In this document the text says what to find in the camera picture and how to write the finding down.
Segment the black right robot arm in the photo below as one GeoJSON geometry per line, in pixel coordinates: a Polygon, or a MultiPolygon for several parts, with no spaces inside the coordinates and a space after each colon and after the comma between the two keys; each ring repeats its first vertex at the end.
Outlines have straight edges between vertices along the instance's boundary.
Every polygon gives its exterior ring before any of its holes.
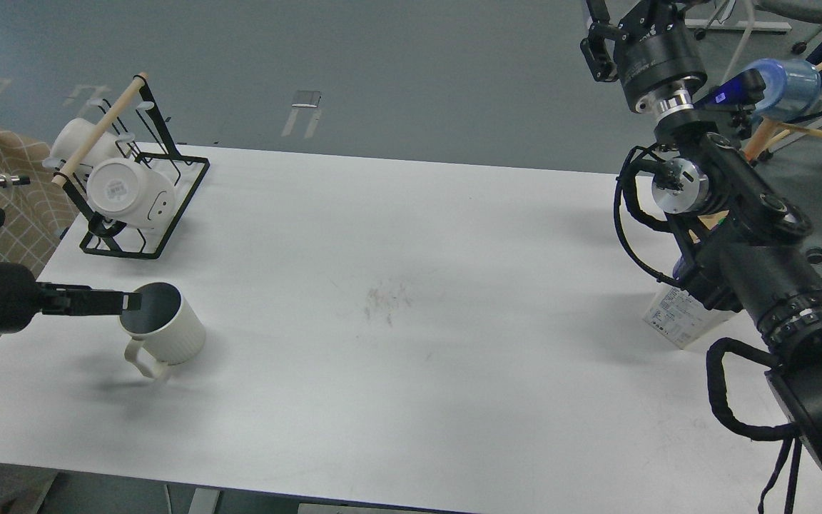
{"type": "Polygon", "coordinates": [[[776,124],[818,98],[820,71],[761,59],[702,92],[685,22],[693,5],[639,1],[613,22],[604,1],[585,4],[580,49],[593,79],[621,84],[630,110],[656,121],[652,146],[631,149],[617,176],[614,230],[658,282],[753,320],[766,349],[721,338],[706,353],[711,412],[737,435],[782,443],[767,488],[790,462],[792,512],[802,451],[822,470],[822,278],[800,251],[810,219],[751,160],[776,124]]]}

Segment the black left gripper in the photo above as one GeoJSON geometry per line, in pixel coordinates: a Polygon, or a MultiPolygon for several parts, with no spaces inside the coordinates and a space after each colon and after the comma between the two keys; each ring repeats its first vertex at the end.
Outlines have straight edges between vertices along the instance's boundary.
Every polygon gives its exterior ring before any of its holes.
{"type": "Polygon", "coordinates": [[[37,283],[18,263],[0,263],[0,335],[19,332],[42,312],[49,316],[118,316],[141,309],[143,293],[81,284],[37,283]]]}

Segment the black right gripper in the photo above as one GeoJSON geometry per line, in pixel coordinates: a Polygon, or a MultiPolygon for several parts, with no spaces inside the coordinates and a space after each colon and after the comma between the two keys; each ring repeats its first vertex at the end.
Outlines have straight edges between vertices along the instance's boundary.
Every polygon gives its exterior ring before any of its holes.
{"type": "Polygon", "coordinates": [[[586,0],[580,50],[596,82],[619,82],[627,107],[642,113],[650,95],[676,84],[689,94],[707,81],[694,33],[685,23],[695,1],[639,1],[613,21],[606,1],[586,0]]]}

